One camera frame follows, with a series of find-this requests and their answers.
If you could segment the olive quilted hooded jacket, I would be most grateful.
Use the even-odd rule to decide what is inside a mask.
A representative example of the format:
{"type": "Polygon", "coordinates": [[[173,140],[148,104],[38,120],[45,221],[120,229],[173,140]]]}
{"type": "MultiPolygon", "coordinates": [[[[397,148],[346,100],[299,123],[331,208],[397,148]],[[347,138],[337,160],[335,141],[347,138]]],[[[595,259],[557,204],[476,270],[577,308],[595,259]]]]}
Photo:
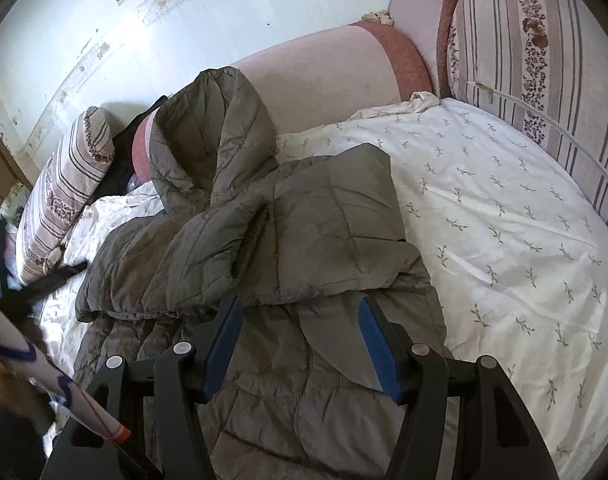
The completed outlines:
{"type": "Polygon", "coordinates": [[[74,370],[154,359],[229,296],[243,325],[223,388],[199,410],[222,479],[377,479],[403,410],[379,389],[358,327],[371,297],[435,350],[443,308],[409,243],[389,155],[362,143],[279,162],[268,110],[240,70],[205,70],[157,111],[163,209],[113,230],[76,297],[74,370]]]}

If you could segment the black garment behind pillows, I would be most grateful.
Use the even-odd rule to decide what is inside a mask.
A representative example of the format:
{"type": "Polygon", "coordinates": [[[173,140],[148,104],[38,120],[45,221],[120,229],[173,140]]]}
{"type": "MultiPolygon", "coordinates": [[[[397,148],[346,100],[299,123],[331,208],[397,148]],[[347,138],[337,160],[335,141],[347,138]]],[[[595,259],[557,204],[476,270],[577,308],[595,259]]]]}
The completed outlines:
{"type": "Polygon", "coordinates": [[[135,116],[129,124],[118,134],[113,136],[114,157],[108,171],[87,200],[90,206],[104,196],[122,196],[127,193],[127,185],[135,174],[133,164],[133,143],[136,131],[153,110],[156,110],[168,100],[167,96],[160,96],[147,110],[135,116]]]}

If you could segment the small striped floral pillow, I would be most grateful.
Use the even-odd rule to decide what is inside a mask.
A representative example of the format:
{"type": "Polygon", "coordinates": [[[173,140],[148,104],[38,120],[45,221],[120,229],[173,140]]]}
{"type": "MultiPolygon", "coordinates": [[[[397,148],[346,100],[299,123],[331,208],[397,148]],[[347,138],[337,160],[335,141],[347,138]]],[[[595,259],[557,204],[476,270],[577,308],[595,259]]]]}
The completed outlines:
{"type": "Polygon", "coordinates": [[[88,107],[73,122],[71,132],[62,136],[27,200],[16,236],[16,270],[21,283],[45,274],[48,257],[74,226],[114,154],[104,110],[88,107]]]}

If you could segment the white leaf-print bed sheet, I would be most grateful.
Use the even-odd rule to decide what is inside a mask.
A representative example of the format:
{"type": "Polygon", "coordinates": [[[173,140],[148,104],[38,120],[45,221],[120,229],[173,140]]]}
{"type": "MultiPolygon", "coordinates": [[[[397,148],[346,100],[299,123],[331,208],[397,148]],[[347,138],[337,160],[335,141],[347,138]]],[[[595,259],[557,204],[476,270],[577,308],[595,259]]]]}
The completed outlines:
{"type": "MultiPolygon", "coordinates": [[[[506,122],[430,93],[334,125],[277,134],[279,162],[368,143],[391,160],[409,243],[443,308],[446,356],[495,356],[542,433],[558,475],[588,474],[608,441],[608,227],[575,181],[506,122]]],[[[124,223],[163,209],[153,182],[103,197],[78,219],[63,259],[92,262],[124,223]]],[[[87,324],[85,275],[39,321],[63,370],[87,324]]]]}

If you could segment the large striped floral cushion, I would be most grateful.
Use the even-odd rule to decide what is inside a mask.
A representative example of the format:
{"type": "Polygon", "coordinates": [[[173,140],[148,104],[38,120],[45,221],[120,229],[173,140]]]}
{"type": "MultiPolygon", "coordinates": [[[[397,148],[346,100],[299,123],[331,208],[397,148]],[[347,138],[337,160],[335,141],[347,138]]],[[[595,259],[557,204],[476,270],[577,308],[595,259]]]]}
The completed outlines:
{"type": "Polygon", "coordinates": [[[581,0],[459,0],[454,98],[504,120],[575,180],[608,226],[608,38],[581,0]]]}

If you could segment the pink bolster with red ends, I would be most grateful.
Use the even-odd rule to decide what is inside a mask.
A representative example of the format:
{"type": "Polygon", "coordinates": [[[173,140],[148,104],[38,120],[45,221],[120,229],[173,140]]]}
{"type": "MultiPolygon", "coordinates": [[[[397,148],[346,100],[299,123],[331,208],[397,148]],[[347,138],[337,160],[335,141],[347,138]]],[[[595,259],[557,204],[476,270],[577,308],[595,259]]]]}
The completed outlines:
{"type": "Polygon", "coordinates": [[[252,84],[276,134],[345,122],[358,110],[433,90],[411,39],[365,21],[278,44],[224,70],[238,70],[252,84]]]}

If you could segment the pink red-edged square cushion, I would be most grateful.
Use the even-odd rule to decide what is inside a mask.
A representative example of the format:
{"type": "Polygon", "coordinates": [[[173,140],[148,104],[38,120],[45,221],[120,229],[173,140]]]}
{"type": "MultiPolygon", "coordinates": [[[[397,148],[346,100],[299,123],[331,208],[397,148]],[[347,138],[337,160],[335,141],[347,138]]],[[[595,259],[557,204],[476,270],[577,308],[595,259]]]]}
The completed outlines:
{"type": "Polygon", "coordinates": [[[449,96],[447,40],[458,0],[391,0],[394,26],[417,47],[436,96],[449,96]]]}

